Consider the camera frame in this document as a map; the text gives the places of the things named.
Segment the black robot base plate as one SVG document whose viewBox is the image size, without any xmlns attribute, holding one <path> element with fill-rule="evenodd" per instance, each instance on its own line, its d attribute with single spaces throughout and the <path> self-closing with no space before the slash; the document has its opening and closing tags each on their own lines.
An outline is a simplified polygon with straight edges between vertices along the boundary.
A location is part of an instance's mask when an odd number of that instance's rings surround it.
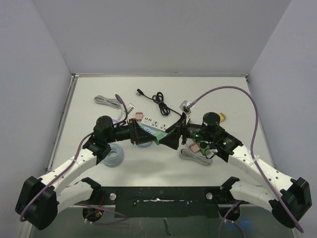
<svg viewBox="0 0 317 238">
<path fill-rule="evenodd" d="M 203 187 L 100 187 L 84 201 L 89 205 L 113 205 L 129 218 L 217 218 L 235 200 L 219 186 Z"/>
</svg>

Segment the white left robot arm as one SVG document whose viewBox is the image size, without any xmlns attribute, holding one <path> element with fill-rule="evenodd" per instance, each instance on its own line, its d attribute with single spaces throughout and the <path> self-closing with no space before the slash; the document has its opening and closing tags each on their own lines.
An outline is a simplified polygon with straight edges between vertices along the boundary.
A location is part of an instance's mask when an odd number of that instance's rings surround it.
<svg viewBox="0 0 317 238">
<path fill-rule="evenodd" d="M 98 118 L 93 132 L 81 140 L 72 158 L 39 178 L 31 176 L 25 180 L 15 207 L 20 221 L 43 230 L 64 209 L 86 200 L 97 203 L 101 197 L 99 184 L 78 177 L 105 159 L 113 142 L 130 140 L 143 144 L 155 139 L 135 119 L 130 119 L 127 125 L 114 125 L 109 116 Z"/>
</svg>

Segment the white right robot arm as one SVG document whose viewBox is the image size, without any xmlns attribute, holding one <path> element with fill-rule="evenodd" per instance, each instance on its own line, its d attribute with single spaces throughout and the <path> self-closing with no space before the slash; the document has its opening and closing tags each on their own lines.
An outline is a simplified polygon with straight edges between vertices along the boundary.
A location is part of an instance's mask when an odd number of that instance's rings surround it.
<svg viewBox="0 0 317 238">
<path fill-rule="evenodd" d="M 299 221 L 312 205 L 310 186 L 305 179 L 285 175 L 255 156 L 240 140 L 220 126 L 220 116 L 216 113 L 206 113 L 201 125 L 187 123 L 186 116 L 182 115 L 167 129 L 167 135 L 159 143 L 177 149 L 187 139 L 208 144 L 216 156 L 260 184 L 260 187 L 255 187 L 238 178 L 230 178 L 220 191 L 223 201 L 252 203 L 270 211 L 282 225 L 303 230 Z"/>
</svg>

